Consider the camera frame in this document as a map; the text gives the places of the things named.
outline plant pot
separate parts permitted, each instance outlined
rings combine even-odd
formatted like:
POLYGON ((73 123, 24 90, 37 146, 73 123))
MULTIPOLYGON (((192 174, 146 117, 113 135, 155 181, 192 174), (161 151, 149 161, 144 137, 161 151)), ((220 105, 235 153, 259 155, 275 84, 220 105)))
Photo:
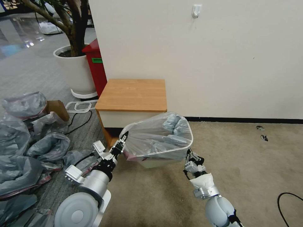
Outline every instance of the plant pot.
POLYGON ((67 50, 70 50, 70 46, 60 47, 53 52, 53 55, 60 65, 73 96, 83 99, 97 96, 86 55, 79 57, 59 56, 60 53, 67 50))

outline black cable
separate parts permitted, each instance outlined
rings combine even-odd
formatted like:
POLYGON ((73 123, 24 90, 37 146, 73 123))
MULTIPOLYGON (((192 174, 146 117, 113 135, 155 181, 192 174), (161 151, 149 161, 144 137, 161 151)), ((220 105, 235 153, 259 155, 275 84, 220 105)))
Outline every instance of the black cable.
POLYGON ((82 162, 84 159, 90 157, 90 156, 94 156, 94 153, 90 153, 89 155, 85 156, 84 158, 81 158, 79 161, 77 161, 74 166, 78 165, 80 162, 82 162))
POLYGON ((297 197, 298 199, 301 199, 302 201, 303 201, 303 199, 302 199, 301 197, 299 197, 299 196, 293 194, 293 193, 290 193, 290 192, 283 192, 283 193, 281 193, 281 194, 278 196, 278 201, 277 201, 277 203, 278 203, 278 209, 279 209, 280 215, 282 216, 282 218, 283 218, 283 220, 284 220, 286 226, 289 227, 287 221, 285 220, 285 218, 284 218, 284 216, 283 216, 283 214, 282 214, 281 208, 280 208, 280 198, 281 198, 281 196, 284 195, 284 194, 293 195, 293 196, 297 197))
MULTIPOLYGON (((84 122, 83 124, 81 124, 79 127, 77 127, 77 128, 75 128, 75 129, 73 129, 72 131, 70 131, 70 132, 66 133, 65 135, 71 134, 73 131, 77 130, 78 128, 81 128, 83 125, 85 125, 87 122, 89 122, 89 120, 90 120, 90 119, 91 119, 91 117, 92 117, 92 111, 91 111, 91 110, 89 110, 89 112, 91 112, 91 115, 89 116, 89 118, 88 118, 88 120, 87 120, 86 122, 84 122)), ((75 118, 75 116, 76 116, 76 115, 77 115, 77 113, 76 113, 76 114, 73 116, 72 121, 71 121, 71 123, 70 123, 68 126, 71 126, 71 125, 72 125, 72 123, 73 123, 74 118, 75 118)))

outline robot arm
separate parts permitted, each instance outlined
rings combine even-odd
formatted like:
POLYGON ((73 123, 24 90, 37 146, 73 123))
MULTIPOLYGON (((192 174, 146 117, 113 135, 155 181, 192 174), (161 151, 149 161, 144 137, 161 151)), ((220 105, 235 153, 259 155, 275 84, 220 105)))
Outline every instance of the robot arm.
POLYGON ((236 215, 233 205, 219 193, 211 173, 206 172, 204 159, 192 152, 187 152, 184 170, 185 176, 193 184, 196 198, 207 200, 205 215, 214 227, 244 227, 236 215))
POLYGON ((115 145, 104 152, 100 141, 95 142, 94 155, 99 164, 94 166, 87 177, 74 165, 65 170, 65 178, 77 185, 81 192, 67 197, 59 206, 55 215, 55 227, 98 227, 105 209, 110 201, 111 193, 107 184, 113 178, 112 171, 117 165, 118 155, 123 153, 127 133, 115 145))

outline black baseboard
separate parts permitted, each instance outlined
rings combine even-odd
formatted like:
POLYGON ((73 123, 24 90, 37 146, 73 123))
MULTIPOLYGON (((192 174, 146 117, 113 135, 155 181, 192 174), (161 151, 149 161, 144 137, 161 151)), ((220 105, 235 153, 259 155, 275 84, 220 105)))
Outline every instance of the black baseboard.
POLYGON ((185 117, 188 121, 303 124, 303 119, 185 117))

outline glossy floor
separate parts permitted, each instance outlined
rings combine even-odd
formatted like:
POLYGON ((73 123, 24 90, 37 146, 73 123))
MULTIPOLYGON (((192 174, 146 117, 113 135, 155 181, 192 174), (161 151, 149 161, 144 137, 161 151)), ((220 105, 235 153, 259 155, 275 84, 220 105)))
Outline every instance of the glossy floor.
POLYGON ((46 39, 42 34, 36 18, 22 15, 0 18, 0 60, 31 48, 46 39))

